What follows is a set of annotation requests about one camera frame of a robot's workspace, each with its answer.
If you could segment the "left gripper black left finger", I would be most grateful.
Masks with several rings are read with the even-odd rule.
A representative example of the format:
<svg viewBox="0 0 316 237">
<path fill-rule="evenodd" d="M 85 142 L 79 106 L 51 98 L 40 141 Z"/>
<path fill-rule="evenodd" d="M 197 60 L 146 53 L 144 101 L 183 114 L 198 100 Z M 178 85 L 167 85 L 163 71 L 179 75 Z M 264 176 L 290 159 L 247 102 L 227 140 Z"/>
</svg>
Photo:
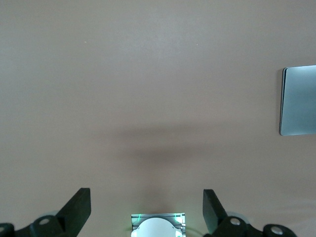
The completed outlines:
<svg viewBox="0 0 316 237">
<path fill-rule="evenodd" d="M 89 188 L 80 188 L 55 215 L 38 218 L 30 225 L 33 237 L 76 237 L 91 214 Z"/>
</svg>

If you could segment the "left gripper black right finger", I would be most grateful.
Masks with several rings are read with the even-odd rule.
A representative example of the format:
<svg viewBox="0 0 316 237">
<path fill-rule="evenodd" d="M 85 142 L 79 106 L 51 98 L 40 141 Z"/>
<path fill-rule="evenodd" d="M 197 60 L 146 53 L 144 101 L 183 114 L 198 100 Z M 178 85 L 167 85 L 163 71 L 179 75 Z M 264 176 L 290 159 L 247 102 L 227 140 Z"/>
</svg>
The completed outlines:
<svg viewBox="0 0 316 237">
<path fill-rule="evenodd" d="M 245 220 L 225 211 L 212 189 L 203 190 L 203 217 L 207 237 L 255 237 L 257 231 Z"/>
</svg>

